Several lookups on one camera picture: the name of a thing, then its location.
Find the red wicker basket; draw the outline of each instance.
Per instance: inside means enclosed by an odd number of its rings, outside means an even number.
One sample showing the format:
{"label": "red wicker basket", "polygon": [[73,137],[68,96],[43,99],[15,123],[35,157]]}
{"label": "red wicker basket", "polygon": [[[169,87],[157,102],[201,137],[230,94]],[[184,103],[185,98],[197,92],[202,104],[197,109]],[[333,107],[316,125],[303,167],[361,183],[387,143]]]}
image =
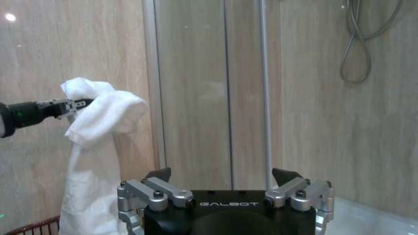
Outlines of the red wicker basket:
{"label": "red wicker basket", "polygon": [[60,217],[56,216],[34,224],[17,228],[5,235],[56,235],[60,230]]}

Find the bolt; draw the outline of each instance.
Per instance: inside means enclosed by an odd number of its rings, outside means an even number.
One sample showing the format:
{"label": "bolt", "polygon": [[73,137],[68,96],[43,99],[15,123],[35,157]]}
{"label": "bolt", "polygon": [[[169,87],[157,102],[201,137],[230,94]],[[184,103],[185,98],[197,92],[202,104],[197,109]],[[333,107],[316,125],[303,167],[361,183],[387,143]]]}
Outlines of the bolt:
{"label": "bolt", "polygon": [[160,190],[153,191],[153,198],[161,198],[164,193]]}
{"label": "bolt", "polygon": [[305,191],[301,190],[301,189],[299,189],[299,190],[296,191],[296,197],[305,198]]}

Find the shower hose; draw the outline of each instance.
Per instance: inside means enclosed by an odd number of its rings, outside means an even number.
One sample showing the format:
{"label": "shower hose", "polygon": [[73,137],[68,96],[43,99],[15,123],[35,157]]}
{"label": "shower hose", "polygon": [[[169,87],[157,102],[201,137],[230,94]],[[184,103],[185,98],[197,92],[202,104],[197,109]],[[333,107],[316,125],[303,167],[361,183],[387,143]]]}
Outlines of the shower hose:
{"label": "shower hose", "polygon": [[[344,55],[341,57],[341,61],[340,61],[340,65],[339,65],[339,75],[340,75],[340,79],[345,82],[345,83],[360,83],[365,80],[365,78],[369,75],[369,71],[371,71],[371,58],[369,58],[369,51],[367,48],[367,44],[365,41],[368,41],[369,39],[377,37],[388,28],[389,24],[393,21],[393,18],[399,12],[400,6],[403,4],[404,0],[399,0],[396,7],[392,11],[392,14],[388,18],[388,20],[385,21],[385,23],[380,26],[380,28],[372,32],[369,35],[364,35],[359,29],[359,11],[360,11],[360,0],[347,0],[347,10],[345,10],[345,27],[347,27],[347,31],[351,35],[349,37],[349,41],[347,43],[347,47],[345,47],[345,51],[344,51]],[[345,66],[345,60],[347,60],[347,55],[353,43],[353,39],[359,40],[360,43],[360,47],[363,49],[364,52],[364,57],[365,57],[365,72],[364,74],[359,77],[359,79],[355,80],[349,80],[347,79],[345,75],[344,75],[344,66]]]}

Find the towel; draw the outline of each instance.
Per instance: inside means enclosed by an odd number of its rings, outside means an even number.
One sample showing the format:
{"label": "towel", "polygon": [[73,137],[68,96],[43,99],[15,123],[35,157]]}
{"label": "towel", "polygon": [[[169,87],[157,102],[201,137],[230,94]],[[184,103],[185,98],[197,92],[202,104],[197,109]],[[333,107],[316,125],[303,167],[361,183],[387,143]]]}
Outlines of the towel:
{"label": "towel", "polygon": [[72,150],[60,210],[60,235],[126,234],[117,219],[120,168],[112,133],[134,130],[145,101],[106,82],[73,78],[61,84],[69,99],[93,102],[77,111],[65,136]]}

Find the white bathtub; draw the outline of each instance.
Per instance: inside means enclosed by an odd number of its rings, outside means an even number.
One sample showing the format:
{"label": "white bathtub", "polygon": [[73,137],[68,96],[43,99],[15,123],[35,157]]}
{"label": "white bathtub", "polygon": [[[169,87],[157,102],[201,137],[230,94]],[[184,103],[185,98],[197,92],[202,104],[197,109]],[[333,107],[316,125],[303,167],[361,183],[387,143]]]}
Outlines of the white bathtub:
{"label": "white bathtub", "polygon": [[325,235],[418,235],[418,220],[336,197]]}

